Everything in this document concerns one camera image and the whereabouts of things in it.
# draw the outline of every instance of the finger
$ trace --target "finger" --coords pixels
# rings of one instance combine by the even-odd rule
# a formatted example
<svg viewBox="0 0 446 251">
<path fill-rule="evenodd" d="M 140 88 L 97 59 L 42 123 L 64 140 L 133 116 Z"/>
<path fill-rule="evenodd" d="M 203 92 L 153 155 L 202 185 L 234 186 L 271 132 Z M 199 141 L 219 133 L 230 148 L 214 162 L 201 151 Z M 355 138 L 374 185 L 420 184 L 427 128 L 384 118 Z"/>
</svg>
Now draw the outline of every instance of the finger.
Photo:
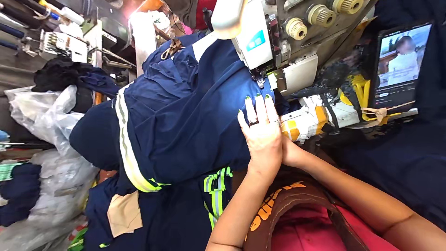
<svg viewBox="0 0 446 251">
<path fill-rule="evenodd" d="M 243 135 L 248 135 L 249 132 L 249 126 L 246 124 L 245 121 L 245 115 L 243 114 L 242 110 L 239 110 L 239 114 L 237 114 L 237 119 L 239 120 L 240 128 L 242 129 Z"/>
<path fill-rule="evenodd" d="M 265 107 L 268 114 L 268 120 L 270 123 L 277 122 L 279 115 L 277 114 L 276 107 L 274 106 L 273 97 L 271 95 L 265 95 Z"/>
<path fill-rule="evenodd" d="M 245 105 L 249 123 L 257 122 L 257 114 L 254 110 L 254 106 L 252 105 L 252 99 L 249 96 L 247 96 L 245 99 Z"/>
<path fill-rule="evenodd" d="M 265 102 L 263 101 L 263 96 L 261 94 L 256 95 L 256 111 L 257 119 L 259 124 L 268 124 L 268 115 L 266 115 Z"/>
</svg>

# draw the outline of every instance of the tablet screen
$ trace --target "tablet screen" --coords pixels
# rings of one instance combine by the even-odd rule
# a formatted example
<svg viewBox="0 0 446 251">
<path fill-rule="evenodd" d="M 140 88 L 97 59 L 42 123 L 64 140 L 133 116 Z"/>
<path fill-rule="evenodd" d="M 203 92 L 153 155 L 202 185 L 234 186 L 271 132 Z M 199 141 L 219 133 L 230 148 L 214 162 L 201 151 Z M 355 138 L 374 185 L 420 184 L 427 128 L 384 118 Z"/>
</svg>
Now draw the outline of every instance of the tablet screen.
<svg viewBox="0 0 446 251">
<path fill-rule="evenodd" d="M 431 26 L 425 23 L 380 35 L 375 108 L 390 108 L 415 99 L 415 86 Z"/>
</svg>

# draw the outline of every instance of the video on screen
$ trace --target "video on screen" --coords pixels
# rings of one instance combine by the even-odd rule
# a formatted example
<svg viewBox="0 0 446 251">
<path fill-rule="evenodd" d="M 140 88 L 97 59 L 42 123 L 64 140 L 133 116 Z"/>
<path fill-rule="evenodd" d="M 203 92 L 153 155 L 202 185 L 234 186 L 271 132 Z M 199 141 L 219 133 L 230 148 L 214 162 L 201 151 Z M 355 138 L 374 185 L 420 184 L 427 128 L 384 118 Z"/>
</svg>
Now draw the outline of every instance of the video on screen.
<svg viewBox="0 0 446 251">
<path fill-rule="evenodd" d="M 430 27 L 390 34 L 381 40 L 378 88 L 418 79 Z"/>
</svg>

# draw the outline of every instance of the tablet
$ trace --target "tablet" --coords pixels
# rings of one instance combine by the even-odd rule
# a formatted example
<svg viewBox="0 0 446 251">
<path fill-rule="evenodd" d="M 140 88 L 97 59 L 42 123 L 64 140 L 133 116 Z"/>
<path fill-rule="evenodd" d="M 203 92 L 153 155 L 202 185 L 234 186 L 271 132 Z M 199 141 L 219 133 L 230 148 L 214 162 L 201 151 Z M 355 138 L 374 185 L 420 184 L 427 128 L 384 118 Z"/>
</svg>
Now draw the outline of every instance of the tablet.
<svg viewBox="0 0 446 251">
<path fill-rule="evenodd" d="M 415 101 L 415 88 L 423 62 L 431 22 L 381 31 L 377 40 L 369 107 L 391 108 Z M 413 104 L 392 109 L 404 112 Z"/>
</svg>

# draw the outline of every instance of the white bottle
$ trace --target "white bottle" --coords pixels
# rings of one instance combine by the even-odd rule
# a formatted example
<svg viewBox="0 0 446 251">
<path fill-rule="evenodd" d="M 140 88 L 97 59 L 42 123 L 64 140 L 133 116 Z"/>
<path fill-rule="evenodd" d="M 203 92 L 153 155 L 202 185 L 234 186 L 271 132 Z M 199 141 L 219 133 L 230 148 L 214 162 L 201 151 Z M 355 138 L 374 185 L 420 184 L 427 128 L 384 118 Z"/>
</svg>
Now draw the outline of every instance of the white bottle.
<svg viewBox="0 0 446 251">
<path fill-rule="evenodd" d="M 68 7 L 63 7 L 60 14 L 78 25 L 82 25 L 85 19 Z"/>
</svg>

